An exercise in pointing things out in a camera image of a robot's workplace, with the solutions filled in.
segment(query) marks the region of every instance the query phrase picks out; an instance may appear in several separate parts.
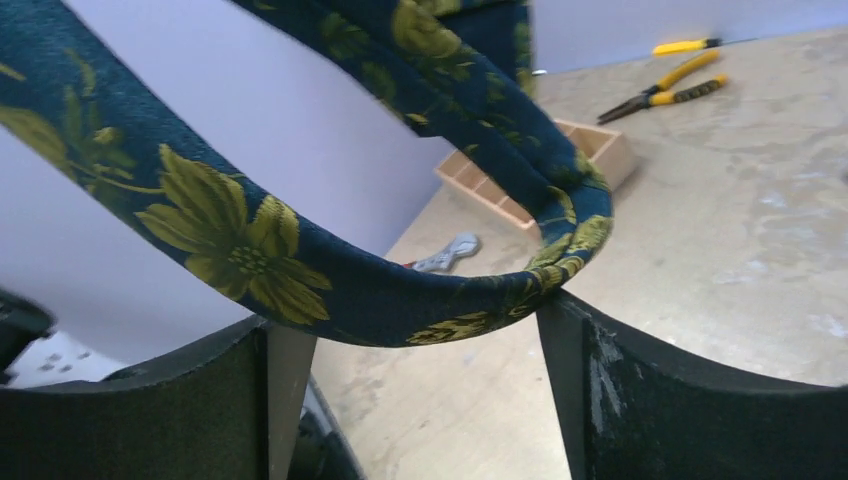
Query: pliers jaw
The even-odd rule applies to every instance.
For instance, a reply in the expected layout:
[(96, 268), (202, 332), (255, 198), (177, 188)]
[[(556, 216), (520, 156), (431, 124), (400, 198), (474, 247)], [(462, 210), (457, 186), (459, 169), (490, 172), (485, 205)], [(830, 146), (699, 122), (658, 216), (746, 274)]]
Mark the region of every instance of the pliers jaw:
[(644, 110), (648, 108), (651, 105), (648, 99), (649, 96), (646, 94), (637, 95), (631, 98), (630, 100), (622, 103), (621, 105), (613, 108), (612, 110), (600, 115), (598, 117), (598, 125), (604, 125), (606, 123), (618, 120), (619, 118), (636, 113), (639, 110)]

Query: pliers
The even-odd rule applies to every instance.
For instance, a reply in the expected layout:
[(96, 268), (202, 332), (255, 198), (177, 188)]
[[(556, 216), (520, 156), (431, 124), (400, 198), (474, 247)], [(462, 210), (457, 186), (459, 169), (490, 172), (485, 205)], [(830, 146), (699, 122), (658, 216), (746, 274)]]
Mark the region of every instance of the pliers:
[(679, 92), (669, 92), (668, 89), (670, 89), (675, 83), (679, 82), (683, 77), (714, 62), (718, 58), (718, 55), (718, 50), (710, 50), (684, 62), (652, 87), (643, 90), (639, 95), (636, 95), (621, 105), (613, 108), (603, 115), (600, 115), (598, 117), (598, 125), (618, 120), (619, 118), (630, 115), (631, 113), (636, 113), (639, 110), (648, 109), (657, 105), (683, 103), (715, 92), (727, 83), (726, 75), (717, 75), (712, 80), (707, 80), (706, 82)]

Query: wooden box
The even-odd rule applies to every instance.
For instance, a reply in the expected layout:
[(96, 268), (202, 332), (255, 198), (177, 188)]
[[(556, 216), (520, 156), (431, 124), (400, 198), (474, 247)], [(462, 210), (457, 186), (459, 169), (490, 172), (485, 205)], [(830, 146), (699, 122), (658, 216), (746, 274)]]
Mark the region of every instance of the wooden box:
[[(636, 168), (635, 158), (621, 132), (558, 119), (555, 122), (569, 140), (583, 150), (603, 172), (611, 189), (615, 190), (621, 185)], [(454, 151), (448, 155), (436, 168), (436, 175), (450, 187), (455, 197), (489, 215), (494, 214), (536, 240), (541, 239), (533, 217), (462, 152)]]

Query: wall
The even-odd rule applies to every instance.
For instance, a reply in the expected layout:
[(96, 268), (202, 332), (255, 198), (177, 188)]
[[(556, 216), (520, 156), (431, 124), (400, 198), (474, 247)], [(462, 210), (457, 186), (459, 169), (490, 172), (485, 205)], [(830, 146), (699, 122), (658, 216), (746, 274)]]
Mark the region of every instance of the wall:
[[(227, 2), (68, 4), (224, 156), (365, 250), (385, 253), (438, 187), (444, 141), (415, 138), (335, 66)], [(0, 158), (0, 285), (72, 335), (137, 361), (248, 315), (3, 129)]]
[(662, 43), (745, 40), (848, 24), (845, 0), (533, 0), (533, 5), (537, 68), (550, 73), (646, 57)]

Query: tabletop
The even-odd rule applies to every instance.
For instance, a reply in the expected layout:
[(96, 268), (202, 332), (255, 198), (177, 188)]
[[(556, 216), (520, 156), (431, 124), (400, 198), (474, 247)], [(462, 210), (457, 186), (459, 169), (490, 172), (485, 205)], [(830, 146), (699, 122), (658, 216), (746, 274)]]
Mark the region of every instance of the tabletop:
[[(640, 167), (615, 192), (611, 240), (566, 288), (704, 357), (848, 383), (846, 44), (834, 29), (723, 47), (691, 81), (726, 73), (724, 89), (608, 125)], [(547, 75), (538, 102), (593, 123), (680, 61)], [(483, 246), (458, 275), (520, 270), (538, 248), (442, 189), (388, 258), (429, 256), (462, 231)], [(322, 341), (313, 372), (369, 479), (569, 478), (531, 318), (429, 347)]]

